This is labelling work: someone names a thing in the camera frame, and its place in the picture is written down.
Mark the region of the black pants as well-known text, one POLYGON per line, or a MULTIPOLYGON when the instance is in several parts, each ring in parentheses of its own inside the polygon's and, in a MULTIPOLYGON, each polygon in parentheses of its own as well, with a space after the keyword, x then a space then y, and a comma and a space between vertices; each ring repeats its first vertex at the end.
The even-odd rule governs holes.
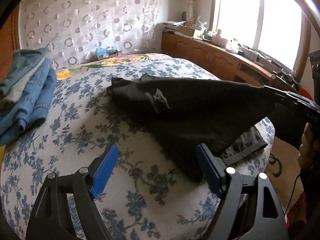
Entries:
POLYGON ((273 94, 264 87, 148 74, 134 81, 114 78, 107 93, 194 182, 203 179, 198 145, 234 165, 266 147, 256 124, 275 107, 273 94))

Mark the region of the wooden side cabinet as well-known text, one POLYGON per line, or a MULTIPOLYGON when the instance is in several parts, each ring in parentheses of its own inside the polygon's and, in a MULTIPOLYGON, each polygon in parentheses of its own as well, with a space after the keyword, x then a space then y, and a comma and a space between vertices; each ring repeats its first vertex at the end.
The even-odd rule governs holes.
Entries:
POLYGON ((232 54, 212 44, 163 32, 161 51, 171 57, 186 59, 221 80, 249 83, 254 86, 271 86, 296 92, 276 74, 249 61, 238 54, 232 54))

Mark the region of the pink bottle on cabinet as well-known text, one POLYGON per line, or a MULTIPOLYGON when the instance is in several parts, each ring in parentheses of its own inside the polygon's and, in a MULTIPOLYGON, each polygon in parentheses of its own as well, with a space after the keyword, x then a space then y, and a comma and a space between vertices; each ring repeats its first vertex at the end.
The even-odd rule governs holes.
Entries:
POLYGON ((212 43, 220 47, 223 44, 223 38, 221 36, 221 33, 222 33, 221 29, 218 29, 216 34, 212 37, 212 43))

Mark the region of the blue floral bed sheet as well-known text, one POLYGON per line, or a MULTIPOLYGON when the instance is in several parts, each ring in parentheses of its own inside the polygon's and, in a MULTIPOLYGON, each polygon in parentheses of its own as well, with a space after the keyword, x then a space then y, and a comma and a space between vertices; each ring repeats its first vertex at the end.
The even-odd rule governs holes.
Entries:
POLYGON ((5 147, 1 208, 24 239, 37 194, 49 173, 69 175, 114 143, 119 158, 95 204, 114 239, 199 239, 219 199, 206 183, 193 183, 159 142, 112 108, 106 89, 113 77, 214 79, 185 59, 155 59, 95 69, 58 81, 45 123, 5 147))

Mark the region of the folded blue jeans stack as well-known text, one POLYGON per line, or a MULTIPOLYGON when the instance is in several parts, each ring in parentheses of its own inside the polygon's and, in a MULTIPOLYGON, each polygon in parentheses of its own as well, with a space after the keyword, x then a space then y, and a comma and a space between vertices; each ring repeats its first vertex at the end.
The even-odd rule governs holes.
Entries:
POLYGON ((41 126, 49 112, 56 85, 48 48, 13 52, 12 64, 1 81, 1 146, 41 126))

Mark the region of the cardboard box on cabinet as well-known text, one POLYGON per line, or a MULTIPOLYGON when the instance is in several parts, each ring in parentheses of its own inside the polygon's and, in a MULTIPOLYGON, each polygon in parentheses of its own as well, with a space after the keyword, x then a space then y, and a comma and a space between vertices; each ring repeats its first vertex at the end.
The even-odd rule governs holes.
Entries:
POLYGON ((201 37, 203 35, 202 29, 193 29, 187 26, 179 26, 177 32, 187 35, 189 37, 201 37))

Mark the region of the colourful floral blanket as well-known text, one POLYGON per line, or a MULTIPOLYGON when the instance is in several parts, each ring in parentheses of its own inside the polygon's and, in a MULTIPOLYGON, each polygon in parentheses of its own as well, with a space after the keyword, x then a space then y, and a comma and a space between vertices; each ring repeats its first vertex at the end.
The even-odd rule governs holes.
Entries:
POLYGON ((93 69, 99 69, 104 67, 114 67, 121 64, 144 62, 150 60, 163 60, 171 59, 171 56, 160 53, 147 53, 147 54, 132 54, 124 56, 116 56, 109 59, 103 59, 91 63, 80 64, 74 67, 62 69, 56 73, 58 81, 70 78, 79 73, 85 73, 92 71, 93 69))

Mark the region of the blue tissue box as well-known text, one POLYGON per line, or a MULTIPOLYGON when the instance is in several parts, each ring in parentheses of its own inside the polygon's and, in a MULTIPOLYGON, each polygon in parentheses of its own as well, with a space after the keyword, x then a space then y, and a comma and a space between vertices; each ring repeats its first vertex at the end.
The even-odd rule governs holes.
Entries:
POLYGON ((106 49, 98 47, 95 51, 95 55, 98 60, 105 60, 118 56, 118 51, 116 50, 116 48, 106 49))

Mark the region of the white circle-patterned curtain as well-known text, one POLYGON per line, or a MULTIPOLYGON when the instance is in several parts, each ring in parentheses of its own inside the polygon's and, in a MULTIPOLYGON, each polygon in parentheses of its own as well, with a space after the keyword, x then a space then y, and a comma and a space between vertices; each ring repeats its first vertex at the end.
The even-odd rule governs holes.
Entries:
POLYGON ((46 47, 54 69, 88 62, 97 49, 152 51, 161 0, 23 0, 23 49, 46 47))

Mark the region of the window with brown frame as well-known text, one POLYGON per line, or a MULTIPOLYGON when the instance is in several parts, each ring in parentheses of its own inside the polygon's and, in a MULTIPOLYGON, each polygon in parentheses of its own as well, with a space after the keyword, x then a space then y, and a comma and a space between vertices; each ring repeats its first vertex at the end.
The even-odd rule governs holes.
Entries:
POLYGON ((272 59, 302 79, 311 25, 295 0, 212 0, 210 29, 272 59))

